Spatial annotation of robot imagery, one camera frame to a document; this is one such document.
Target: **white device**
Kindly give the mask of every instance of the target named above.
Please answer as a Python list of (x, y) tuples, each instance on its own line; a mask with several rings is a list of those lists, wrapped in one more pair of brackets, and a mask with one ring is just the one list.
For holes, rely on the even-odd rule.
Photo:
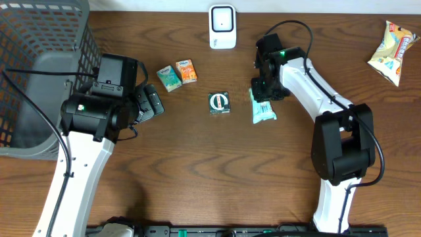
[(213, 5), (209, 9), (209, 45), (213, 49), (232, 49), (237, 41), (235, 8)]

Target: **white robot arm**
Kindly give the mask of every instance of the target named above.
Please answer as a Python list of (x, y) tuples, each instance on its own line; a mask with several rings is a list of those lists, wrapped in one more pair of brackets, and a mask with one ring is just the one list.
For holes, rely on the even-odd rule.
[[(310, 78), (304, 60), (305, 53), (300, 48), (284, 49), (277, 34), (265, 35), (257, 42), (255, 67), (260, 70), (260, 78), (251, 80), (253, 96), (261, 102), (281, 100), (292, 93), (315, 122), (311, 158), (322, 180), (312, 222), (320, 232), (343, 233), (349, 228), (348, 214), (355, 191), (351, 189), (346, 196), (346, 189), (359, 184), (366, 169), (374, 164), (374, 143), (349, 112), (334, 103), (319, 86), (371, 129), (372, 113), (368, 106), (354, 106), (340, 96), (307, 59)], [(341, 139), (340, 132), (344, 130), (352, 132), (351, 137)]]

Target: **wooden table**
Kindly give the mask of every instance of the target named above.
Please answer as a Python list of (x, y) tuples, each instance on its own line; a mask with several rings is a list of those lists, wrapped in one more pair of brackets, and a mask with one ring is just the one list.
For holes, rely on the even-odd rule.
[[(166, 111), (138, 125), (137, 139), (116, 145), (89, 224), (120, 215), (174, 225), (310, 221), (320, 188), (309, 155), (313, 122), (291, 96), (272, 102), (277, 120), (253, 124), (248, 94), (259, 73), (255, 42), (287, 19), (314, 30), (310, 58), (326, 81), (374, 113), (386, 173), (357, 190), (349, 222), (384, 224), (390, 236), (421, 235), (421, 43), (405, 53), (398, 88), (366, 64), (386, 19), (421, 33), (421, 16), (399, 15), (238, 13), (236, 47), (212, 50), (207, 13), (91, 13), (102, 52), (143, 61)], [(276, 31), (286, 47), (307, 48), (304, 28)], [(183, 59), (193, 60), (198, 82), (167, 93), (155, 72)], [(209, 115), (207, 95), (221, 91), (230, 94), (231, 113)], [(0, 236), (32, 235), (54, 169), (54, 162), (0, 158)], [(364, 180), (378, 171), (377, 160)]]

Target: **gray plastic basket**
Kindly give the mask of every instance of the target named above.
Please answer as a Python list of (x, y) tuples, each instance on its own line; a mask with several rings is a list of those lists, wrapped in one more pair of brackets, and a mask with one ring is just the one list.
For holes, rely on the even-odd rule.
[[(0, 67), (47, 72), (92, 73), (101, 56), (87, 25), (86, 0), (0, 0)], [(9, 72), (12, 81), (59, 123), (65, 99), (86, 76), (44, 76)], [(50, 128), (0, 77), (0, 155), (57, 159)]]

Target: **black cable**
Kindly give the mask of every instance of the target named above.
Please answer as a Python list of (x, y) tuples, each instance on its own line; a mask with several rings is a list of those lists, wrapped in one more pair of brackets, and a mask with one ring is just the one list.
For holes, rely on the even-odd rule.
[(20, 72), (20, 73), (29, 73), (29, 74), (38, 74), (38, 75), (48, 75), (48, 76), (88, 76), (92, 78), (97, 78), (98, 75), (85, 73), (85, 72), (42, 72), (36, 70), (21, 70), (21, 69), (6, 69), (8, 72)]
[(257, 234), (253, 237), (283, 237), (283, 236), (311, 236), (311, 237), (340, 237), (340, 236), (347, 236), (353, 237), (350, 234), (336, 234), (336, 233), (325, 233), (325, 232), (298, 232), (298, 231), (281, 231), (281, 232), (269, 232), (264, 234)]
[(28, 97), (25, 95), (25, 93), (23, 91), (21, 91), (13, 82), (12, 80), (7, 76), (6, 72), (3, 70), (1, 72), (1, 74), (3, 75), (3, 77), (5, 78), (5, 80), (11, 85), (11, 87), (13, 89), (15, 89), (24, 99), (24, 101), (26, 101), (29, 106), (31, 108), (34, 109), (34, 111), (48, 124), (48, 126), (51, 128), (51, 130), (53, 131), (54, 135), (57, 137), (63, 151), (64, 151), (64, 156), (66, 157), (66, 172), (64, 174), (64, 178), (63, 178), (63, 184), (61, 186), (60, 189), (60, 193), (59, 196), (57, 198), (57, 202), (54, 206), (54, 210), (53, 210), (53, 214), (51, 215), (51, 220), (50, 223), (48, 225), (48, 229), (47, 229), (47, 237), (51, 236), (51, 231), (53, 230), (54, 227), (54, 222), (55, 219), (57, 217), (57, 213), (59, 212), (59, 208), (60, 208), (60, 204), (61, 201), (63, 199), (63, 195), (64, 195), (64, 191), (66, 190), (67, 187), (67, 183), (68, 183), (68, 179), (70, 178), (70, 171), (72, 169), (72, 160), (70, 158), (70, 154), (67, 150), (67, 146), (64, 143), (63, 138), (60, 135), (60, 132), (57, 130), (57, 128), (55, 127), (55, 125), (51, 122), (51, 120), (47, 117), (47, 115), (45, 115), (43, 113), (43, 111)]
[(129, 128), (131, 131), (133, 131), (134, 136), (130, 137), (130, 138), (123, 138), (123, 139), (117, 139), (117, 141), (126, 141), (126, 140), (130, 140), (130, 139), (134, 139), (137, 138), (137, 130), (136, 128), (133, 126), (133, 124), (129, 125)]
[(298, 21), (298, 20), (285, 20), (285, 21), (279, 22), (276, 25), (274, 25), (273, 27), (271, 27), (271, 29), (269, 29), (267, 31), (267, 33), (265, 33), (265, 35), (269, 34), (273, 29), (275, 29), (276, 27), (278, 27), (278, 26), (280, 26), (282, 24), (285, 24), (285, 23), (297, 23), (297, 24), (300, 24), (300, 25), (304, 26), (309, 31), (309, 33), (310, 33), (309, 48), (307, 49), (307, 52), (305, 53), (305, 57), (304, 57), (304, 61), (303, 61), (305, 73), (308, 74), (309, 78), (313, 81), (313, 83), (330, 99), (331, 102), (334, 102), (337, 106), (341, 107), (344, 111), (347, 111), (352, 116), (353, 120), (357, 121), (362, 126), (362, 128), (368, 133), (368, 135), (373, 140), (374, 144), (376, 145), (377, 151), (379, 153), (379, 157), (380, 157), (380, 172), (379, 172), (379, 175), (377, 176), (377, 178), (374, 179), (373, 181), (367, 182), (367, 183), (352, 184), (352, 185), (348, 186), (348, 188), (345, 190), (346, 191), (345, 200), (343, 202), (341, 216), (339, 218), (339, 229), (338, 229), (338, 233), (340, 233), (341, 232), (341, 225), (342, 225), (343, 216), (345, 214), (345, 210), (346, 210), (346, 207), (347, 207), (348, 196), (351, 193), (351, 188), (367, 187), (367, 186), (375, 185), (375, 184), (377, 184), (383, 178), (384, 170), (385, 170), (383, 151), (382, 151), (382, 148), (380, 147), (379, 141), (377, 140), (377, 138), (375, 137), (375, 135), (371, 131), (371, 129), (367, 126), (367, 124), (365, 124), (364, 121), (362, 121), (361, 119), (359, 119), (358, 116), (354, 112), (352, 112), (348, 107), (344, 106), (339, 101), (337, 101), (334, 95), (330, 95), (329, 92), (327, 92), (323, 88), (323, 86), (321, 86), (317, 82), (317, 80), (314, 79), (314, 77), (310, 73), (310, 70), (307, 68), (307, 59), (309, 57), (311, 45), (313, 43), (313, 38), (314, 38), (313, 31), (311, 30), (311, 28), (309, 26), (307, 26), (304, 22), (301, 22), (301, 21)]

